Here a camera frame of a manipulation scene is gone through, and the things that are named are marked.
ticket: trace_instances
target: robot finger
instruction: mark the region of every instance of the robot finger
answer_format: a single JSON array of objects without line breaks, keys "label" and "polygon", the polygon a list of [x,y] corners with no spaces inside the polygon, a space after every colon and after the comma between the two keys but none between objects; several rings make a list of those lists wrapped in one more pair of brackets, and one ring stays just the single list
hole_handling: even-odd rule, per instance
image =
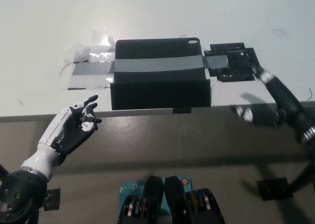
[{"label": "robot finger", "polygon": [[98,95],[94,95],[92,97],[89,97],[88,100],[86,100],[83,105],[84,107],[86,107],[90,102],[94,102],[95,100],[97,100],[98,98]]}]

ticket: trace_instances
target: black bracket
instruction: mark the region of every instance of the black bracket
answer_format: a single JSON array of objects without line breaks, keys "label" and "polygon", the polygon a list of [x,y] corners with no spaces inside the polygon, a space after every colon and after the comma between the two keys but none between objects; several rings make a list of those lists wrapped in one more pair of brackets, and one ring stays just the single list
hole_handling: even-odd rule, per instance
[{"label": "black bracket", "polygon": [[222,82],[255,80],[252,70],[242,65],[244,57],[259,65],[253,48],[246,48],[244,43],[210,44],[210,47],[210,51],[204,51],[205,67],[209,69],[210,76],[216,76]]},{"label": "black bracket", "polygon": [[286,177],[257,181],[259,194],[264,201],[293,198]]}]

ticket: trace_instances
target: white surface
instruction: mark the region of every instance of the white surface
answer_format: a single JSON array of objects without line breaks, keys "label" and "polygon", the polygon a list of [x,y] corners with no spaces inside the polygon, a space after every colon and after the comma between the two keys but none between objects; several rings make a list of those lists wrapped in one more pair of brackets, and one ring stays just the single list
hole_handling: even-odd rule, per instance
[{"label": "white surface", "polygon": [[[99,93],[103,116],[111,113],[110,91],[67,91],[70,68],[59,73],[65,53],[107,27],[115,40],[198,37],[209,44],[244,42],[263,67],[300,101],[314,85],[315,0],[0,0],[0,119],[53,115]],[[212,81],[212,106],[247,104],[244,95],[274,102],[262,83]],[[251,102],[259,99],[251,97]]]}]

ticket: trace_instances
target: gray tape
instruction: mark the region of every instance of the gray tape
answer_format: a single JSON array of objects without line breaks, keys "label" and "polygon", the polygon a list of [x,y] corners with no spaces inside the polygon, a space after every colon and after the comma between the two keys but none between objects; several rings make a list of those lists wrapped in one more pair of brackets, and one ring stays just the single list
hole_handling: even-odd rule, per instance
[{"label": "gray tape", "polygon": [[187,70],[201,67],[203,67],[202,55],[180,58],[115,60],[115,72]]},{"label": "gray tape", "polygon": [[211,56],[207,57],[208,67],[210,69],[225,68],[228,66],[227,56]]}]

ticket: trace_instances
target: robotic hand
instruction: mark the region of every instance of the robotic hand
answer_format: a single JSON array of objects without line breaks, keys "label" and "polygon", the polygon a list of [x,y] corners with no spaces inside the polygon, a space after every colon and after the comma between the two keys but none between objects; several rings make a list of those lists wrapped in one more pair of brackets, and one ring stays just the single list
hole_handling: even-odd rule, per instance
[{"label": "robotic hand", "polygon": [[265,85],[276,102],[277,110],[271,108],[266,110],[266,105],[260,109],[259,106],[252,105],[233,107],[233,111],[254,126],[278,127],[282,123],[287,123],[294,130],[297,142],[310,159],[305,169],[291,184],[288,184],[286,178],[268,179],[257,183],[264,200],[292,197],[294,192],[315,182],[315,118],[305,110],[279,78],[261,66],[251,64],[247,56],[244,57],[242,65],[251,68],[255,77]]},{"label": "robotic hand", "polygon": [[37,223],[54,168],[98,130],[97,123],[102,120],[93,111],[97,103],[90,104],[97,98],[95,95],[83,104],[64,108],[45,130],[37,151],[19,170],[1,180],[0,224]]}]

